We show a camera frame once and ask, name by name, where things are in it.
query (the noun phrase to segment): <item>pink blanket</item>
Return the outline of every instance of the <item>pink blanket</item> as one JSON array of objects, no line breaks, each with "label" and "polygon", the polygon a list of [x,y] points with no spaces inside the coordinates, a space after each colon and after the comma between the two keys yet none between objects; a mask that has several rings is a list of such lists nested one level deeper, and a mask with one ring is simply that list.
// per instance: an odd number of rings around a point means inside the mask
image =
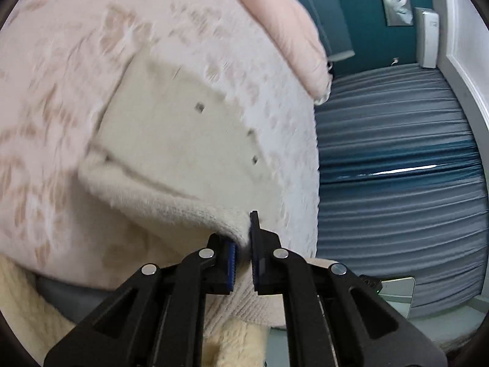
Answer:
[{"label": "pink blanket", "polygon": [[304,88],[316,100],[329,96],[332,76],[317,28],[297,0],[241,0],[262,24]]},{"label": "pink blanket", "polygon": [[148,43],[155,58],[226,95],[279,178],[283,244],[312,256],[312,100],[238,0],[19,1],[0,30],[0,254],[107,289],[148,261],[163,266],[160,238],[84,192],[76,176],[126,65]]}]

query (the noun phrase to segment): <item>gray fabric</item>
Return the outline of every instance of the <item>gray fabric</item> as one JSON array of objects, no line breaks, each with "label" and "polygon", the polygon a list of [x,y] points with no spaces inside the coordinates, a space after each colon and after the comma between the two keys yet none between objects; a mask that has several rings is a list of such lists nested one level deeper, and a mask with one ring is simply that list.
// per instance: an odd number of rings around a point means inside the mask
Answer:
[{"label": "gray fabric", "polygon": [[[439,70],[404,65],[335,80],[316,122],[317,256],[371,276],[413,275],[412,317],[479,294],[486,182],[469,124]],[[392,172],[414,167],[424,169]]]},{"label": "gray fabric", "polygon": [[76,324],[111,294],[110,291],[72,286],[42,276],[36,278],[36,289],[64,317]]},{"label": "gray fabric", "polygon": [[328,59],[335,62],[352,57],[355,53],[339,0],[299,1],[315,22]]}]

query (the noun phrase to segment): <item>teal wall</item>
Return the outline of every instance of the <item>teal wall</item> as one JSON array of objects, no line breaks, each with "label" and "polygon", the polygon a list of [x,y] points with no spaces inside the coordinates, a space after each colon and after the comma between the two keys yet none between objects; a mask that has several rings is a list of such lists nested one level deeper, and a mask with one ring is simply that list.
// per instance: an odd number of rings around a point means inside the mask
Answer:
[{"label": "teal wall", "polygon": [[[416,27],[387,26],[382,0],[339,0],[355,56],[334,64],[338,75],[416,62]],[[412,7],[433,8],[432,0],[411,0]]]}]

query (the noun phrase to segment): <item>metal screw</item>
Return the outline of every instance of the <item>metal screw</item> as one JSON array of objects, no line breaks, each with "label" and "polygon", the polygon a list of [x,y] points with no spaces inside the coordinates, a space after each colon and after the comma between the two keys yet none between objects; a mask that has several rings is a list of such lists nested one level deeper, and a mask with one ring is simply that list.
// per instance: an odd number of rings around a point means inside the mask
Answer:
[{"label": "metal screw", "polygon": [[348,270],[343,264],[332,264],[330,269],[333,274],[337,274],[338,276],[343,276]]},{"label": "metal screw", "polygon": [[289,256],[289,252],[286,249],[276,249],[273,251],[273,256],[278,259],[285,259]]},{"label": "metal screw", "polygon": [[146,276],[150,276],[151,274],[155,274],[156,271],[157,271],[157,267],[156,265],[153,265],[153,264],[147,264],[147,265],[144,265],[142,268],[141,268],[141,272],[143,274],[146,274]]},{"label": "metal screw", "polygon": [[199,251],[199,257],[203,259],[209,259],[214,256],[214,250],[211,249],[202,249]]}]

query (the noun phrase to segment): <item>white cloth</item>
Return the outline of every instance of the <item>white cloth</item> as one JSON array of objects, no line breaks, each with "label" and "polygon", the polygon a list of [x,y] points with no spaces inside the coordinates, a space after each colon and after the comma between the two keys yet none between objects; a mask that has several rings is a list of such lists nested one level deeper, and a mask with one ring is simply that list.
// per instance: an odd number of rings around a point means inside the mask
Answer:
[{"label": "white cloth", "polygon": [[[174,254],[228,236],[243,265],[236,289],[209,296],[206,333],[230,315],[267,326],[283,325],[281,296],[258,297],[249,262],[249,213],[261,227],[282,233],[281,190],[252,132],[224,95],[186,70],[157,62],[143,48],[129,64],[79,170],[95,196],[118,208]],[[160,263],[169,265],[174,257]]]}]

